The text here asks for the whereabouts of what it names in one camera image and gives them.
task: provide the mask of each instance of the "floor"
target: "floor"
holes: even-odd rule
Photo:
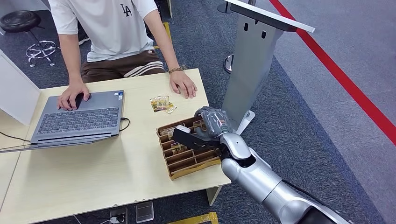
[[[315,41],[396,124],[396,4],[390,0],[281,3],[296,20],[316,28]],[[269,1],[259,0],[257,6],[278,13]],[[396,146],[298,35],[284,34],[275,56],[384,219],[396,223]]]
[[[336,1],[282,0],[282,3],[297,20],[317,28],[312,35],[315,40],[396,123],[396,81],[392,73],[396,58],[391,41],[396,20],[390,13],[395,8],[392,10],[391,4],[381,8],[385,2],[367,2],[363,7],[356,0]],[[216,6],[220,0],[172,2],[174,18],[169,22],[179,62],[200,69],[210,105],[220,107],[228,81],[222,60],[233,53],[237,15],[219,13]],[[276,12],[267,1],[258,0],[257,6]],[[49,12],[39,13],[48,19],[42,23],[46,30],[35,31],[38,39],[57,40]],[[342,22],[348,15],[352,18]],[[381,22],[386,26],[376,25]],[[66,85],[62,56],[58,53],[52,57],[57,63],[54,67],[42,61],[30,68],[23,57],[29,44],[22,34],[0,37],[0,49],[37,86]],[[81,46],[82,60],[88,50],[89,44]],[[280,176],[315,194],[348,220],[363,224],[395,223],[396,179],[392,172],[395,146],[296,34],[285,33],[280,38],[275,56],[269,78],[252,108],[256,118],[243,133],[247,144]],[[235,185],[224,187],[212,207],[207,205],[204,191],[158,199],[154,206],[153,223],[209,211],[217,212],[220,223],[276,223]],[[129,223],[134,223],[134,205],[128,208],[132,217]],[[99,224],[107,214],[103,210],[78,217],[83,224]],[[77,222],[73,217],[46,222],[55,223]]]

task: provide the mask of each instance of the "red tape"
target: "red tape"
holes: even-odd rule
[[[279,0],[269,0],[278,12],[289,19],[296,20]],[[396,145],[396,126],[374,105],[373,102],[353,83],[344,71],[330,58],[330,56],[319,46],[318,43],[302,29],[297,29],[297,34],[311,49],[322,64],[329,70],[334,78],[349,93],[354,101],[363,111],[374,121],[374,123],[384,132],[384,134]]]

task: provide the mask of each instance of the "laptop keyboard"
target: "laptop keyboard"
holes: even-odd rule
[[[47,113],[44,115],[38,134],[71,132],[116,127],[120,120],[119,107]]]

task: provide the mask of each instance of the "black stool seat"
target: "black stool seat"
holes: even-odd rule
[[[19,33],[37,27],[40,22],[40,16],[32,11],[15,11],[0,19],[0,27],[9,33]]]

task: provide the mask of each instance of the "right hand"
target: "right hand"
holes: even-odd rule
[[[67,111],[76,110],[76,97],[78,94],[84,94],[84,100],[89,98],[89,90],[83,81],[70,83],[69,87],[58,97],[57,108]]]

